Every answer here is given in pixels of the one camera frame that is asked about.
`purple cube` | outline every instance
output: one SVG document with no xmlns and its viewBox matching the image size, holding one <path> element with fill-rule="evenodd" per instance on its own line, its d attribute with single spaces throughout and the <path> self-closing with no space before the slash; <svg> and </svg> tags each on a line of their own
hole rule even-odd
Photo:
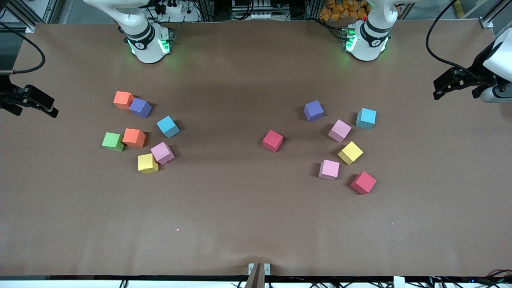
<svg viewBox="0 0 512 288">
<path fill-rule="evenodd" d="M 155 157 L 155 160 L 162 165 L 174 159 L 174 154 L 164 142 L 151 148 L 151 153 Z"/>
<path fill-rule="evenodd" d="M 308 118 L 308 122 L 322 118 L 324 110 L 322 109 L 322 105 L 320 105 L 320 101 L 316 100 L 307 103 L 304 106 L 304 114 L 306 115 L 306 118 Z"/>
<path fill-rule="evenodd" d="M 135 98 L 130 105 L 130 111 L 139 117 L 147 118 L 151 112 L 151 105 L 144 100 Z"/>
</svg>

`table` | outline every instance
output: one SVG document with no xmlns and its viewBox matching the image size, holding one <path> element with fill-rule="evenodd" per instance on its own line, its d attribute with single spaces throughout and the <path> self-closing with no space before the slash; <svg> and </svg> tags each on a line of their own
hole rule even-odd
<svg viewBox="0 0 512 288">
<path fill-rule="evenodd" d="M 2 111 L 3 275 L 236 275 L 270 262 L 274 275 L 487 275 L 512 264 L 512 106 L 470 90 L 432 97 L 448 66 L 432 59 L 431 22 L 398 22 L 383 55 L 343 54 L 316 23 L 183 24 L 173 53 L 137 61 L 115 25 L 40 25 L 47 56 L 12 77 L 56 99 L 52 119 Z M 476 20 L 441 21 L 432 49 L 469 66 L 493 40 Z M 26 43 L 16 68 L 33 66 Z M 153 104 L 148 119 L 117 109 L 117 90 Z M 319 99 L 325 116 L 306 122 Z M 339 144 L 337 119 L 377 111 L 347 140 L 364 154 L 340 179 L 317 178 Z M 170 139 L 156 122 L 170 115 Z M 105 132 L 138 128 L 148 146 L 108 151 Z M 278 153 L 261 145 L 273 129 Z M 165 141 L 177 158 L 137 172 Z M 369 195 L 350 182 L 377 179 Z"/>
</svg>

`foam cube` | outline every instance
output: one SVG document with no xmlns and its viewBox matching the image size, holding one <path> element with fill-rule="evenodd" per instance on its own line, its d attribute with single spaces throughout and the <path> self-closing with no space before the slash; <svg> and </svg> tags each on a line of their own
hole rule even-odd
<svg viewBox="0 0 512 288">
<path fill-rule="evenodd" d="M 162 165 L 174 159 L 173 152 L 164 142 L 151 148 L 151 153 L 155 157 L 155 160 Z"/>
<path fill-rule="evenodd" d="M 139 129 L 126 128 L 123 136 L 123 143 L 135 148 L 144 147 L 144 141 L 146 140 L 146 134 Z"/>
<path fill-rule="evenodd" d="M 162 133 L 167 137 L 171 138 L 176 133 L 180 131 L 178 126 L 174 123 L 174 121 L 170 118 L 170 116 L 167 116 L 166 118 L 160 120 L 157 122 L 158 128 L 162 131 Z"/>
<path fill-rule="evenodd" d="M 352 127 L 345 122 L 338 120 L 331 131 L 329 131 L 329 136 L 341 143 L 347 137 L 347 134 L 349 134 L 350 129 L 352 129 Z"/>
<path fill-rule="evenodd" d="M 307 103 L 304 106 L 304 114 L 306 115 L 308 122 L 322 118 L 322 116 L 324 115 L 324 110 L 322 109 L 322 105 L 320 105 L 320 101 L 316 100 Z"/>
<path fill-rule="evenodd" d="M 354 143 L 350 142 L 345 146 L 339 153 L 338 156 L 345 161 L 346 164 L 352 164 L 359 156 L 361 156 L 362 150 Z"/>
<path fill-rule="evenodd" d="M 122 152 L 124 149 L 124 144 L 121 142 L 122 136 L 116 133 L 106 132 L 105 137 L 103 138 L 103 144 L 101 144 L 106 149 Z"/>
<path fill-rule="evenodd" d="M 139 172 L 143 174 L 158 172 L 158 163 L 153 154 L 144 154 L 137 157 Z"/>
<path fill-rule="evenodd" d="M 129 110 L 135 97 L 130 92 L 117 91 L 114 96 L 114 104 L 123 110 Z"/>
<path fill-rule="evenodd" d="M 147 101 L 135 98 L 130 105 L 130 111 L 139 117 L 147 118 L 151 112 L 151 105 Z"/>
<path fill-rule="evenodd" d="M 263 147 L 267 148 L 272 152 L 277 152 L 279 146 L 283 143 L 283 137 L 279 133 L 274 130 L 270 130 L 267 133 L 267 136 L 263 139 Z"/>
<path fill-rule="evenodd" d="M 320 173 L 318 176 L 322 179 L 336 180 L 338 178 L 339 163 L 324 160 L 320 165 Z"/>
<path fill-rule="evenodd" d="M 359 194 L 364 195 L 370 193 L 377 180 L 366 172 L 359 174 L 350 187 L 354 188 Z"/>
<path fill-rule="evenodd" d="M 364 129 L 371 129 L 375 125 L 377 111 L 363 108 L 357 114 L 355 125 Z"/>
</svg>

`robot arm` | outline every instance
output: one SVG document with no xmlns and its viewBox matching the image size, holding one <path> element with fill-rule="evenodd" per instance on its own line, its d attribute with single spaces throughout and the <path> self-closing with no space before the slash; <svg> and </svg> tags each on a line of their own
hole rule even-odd
<svg viewBox="0 0 512 288">
<path fill-rule="evenodd" d="M 503 32 L 496 40 L 480 52 L 466 71 L 451 67 L 434 81 L 434 99 L 446 93 L 477 86 L 473 98 L 486 103 L 512 101 L 512 28 Z"/>
<path fill-rule="evenodd" d="M 139 7 L 150 0 L 83 0 L 112 17 L 128 38 L 132 53 L 144 63 L 155 63 L 170 53 L 169 28 L 149 23 Z"/>
<path fill-rule="evenodd" d="M 395 4 L 416 3 L 420 0 L 369 0 L 371 11 L 367 20 L 358 20 L 348 26 L 354 33 L 347 35 L 350 39 L 345 49 L 362 61 L 376 59 L 386 48 L 388 35 L 398 19 Z"/>
</svg>

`metal bracket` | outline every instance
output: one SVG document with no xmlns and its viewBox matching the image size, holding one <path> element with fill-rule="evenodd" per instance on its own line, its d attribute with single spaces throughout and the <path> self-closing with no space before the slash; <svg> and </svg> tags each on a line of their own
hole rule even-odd
<svg viewBox="0 0 512 288">
<path fill-rule="evenodd" d="M 248 274 L 251 274 L 252 268 L 254 267 L 254 263 L 249 263 L 249 272 Z M 270 263 L 265 263 L 265 275 L 270 275 Z"/>
<path fill-rule="evenodd" d="M 482 17 L 478 18 L 478 22 L 480 22 L 481 28 L 494 28 L 494 25 L 492 22 L 485 22 Z"/>
</svg>

